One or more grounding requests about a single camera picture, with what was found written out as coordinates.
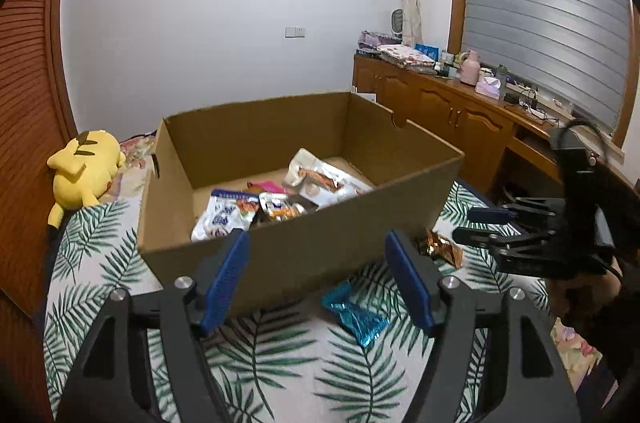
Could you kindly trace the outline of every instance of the wooden wardrobe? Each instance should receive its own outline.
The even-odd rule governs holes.
[[[46,162],[77,135],[59,14],[60,0],[0,6],[0,414],[17,418],[5,410],[19,407],[25,421],[52,421],[36,329],[53,204]]]

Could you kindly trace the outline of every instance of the blue box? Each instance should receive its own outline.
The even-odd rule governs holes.
[[[440,53],[440,50],[438,48],[433,48],[431,46],[424,46],[422,44],[416,44],[415,50],[420,51],[420,53],[422,54],[426,54],[434,62],[438,61],[438,54]]]

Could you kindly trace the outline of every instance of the cardboard box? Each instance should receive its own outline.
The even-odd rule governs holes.
[[[369,194],[250,230],[251,259],[231,314],[267,307],[346,278],[383,255],[389,229],[432,227],[463,153],[389,109],[351,93],[228,103],[165,119],[146,181],[138,250],[164,286],[193,275],[223,239],[191,242],[210,191],[281,183],[306,148],[375,186]]]

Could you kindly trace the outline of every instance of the leaf pattern bedsheet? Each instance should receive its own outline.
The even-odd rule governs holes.
[[[109,293],[116,287],[131,294],[161,288],[136,248],[142,176],[150,164],[151,144],[148,137],[123,144],[127,154],[123,175],[114,180],[109,194],[102,198],[105,202],[79,210],[63,235],[49,288],[44,333],[47,387],[54,415],[74,358]],[[434,229],[450,237],[456,226],[479,227],[466,221],[466,211],[472,206],[485,204],[455,183]],[[517,233],[513,226],[494,228],[505,234]],[[548,313],[542,280],[505,275],[498,272],[486,250],[463,249],[463,268],[455,270],[440,263],[442,273],[454,274],[487,292],[519,285],[543,313]],[[402,421],[433,340],[412,324],[384,262],[370,263],[350,280],[353,300],[390,320],[370,349],[361,348],[333,315],[323,310],[320,297],[324,291],[293,304],[228,320],[203,343],[232,421],[299,422],[302,413],[318,423]],[[556,327],[554,334],[561,330]],[[162,417],[180,422],[158,330],[149,330],[148,342]],[[456,422],[471,418],[476,406],[485,342],[486,331],[477,329]],[[584,370],[598,359],[595,351],[591,354]],[[570,370],[566,356],[563,359]]]

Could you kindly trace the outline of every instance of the blue gripper pad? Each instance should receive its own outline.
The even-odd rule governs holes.
[[[429,257],[418,254],[401,231],[386,234],[385,258],[412,322],[430,333],[444,321],[445,307],[438,287],[442,275]]]
[[[227,239],[219,255],[213,257],[211,262],[205,264],[203,261],[200,264],[201,267],[211,267],[210,271],[215,273],[204,294],[205,309],[199,324],[204,335],[209,335],[225,320],[242,272],[249,262],[249,235],[234,229]]]
[[[517,215],[504,208],[479,208],[474,206],[466,212],[466,218],[470,223],[484,225],[508,225]]]

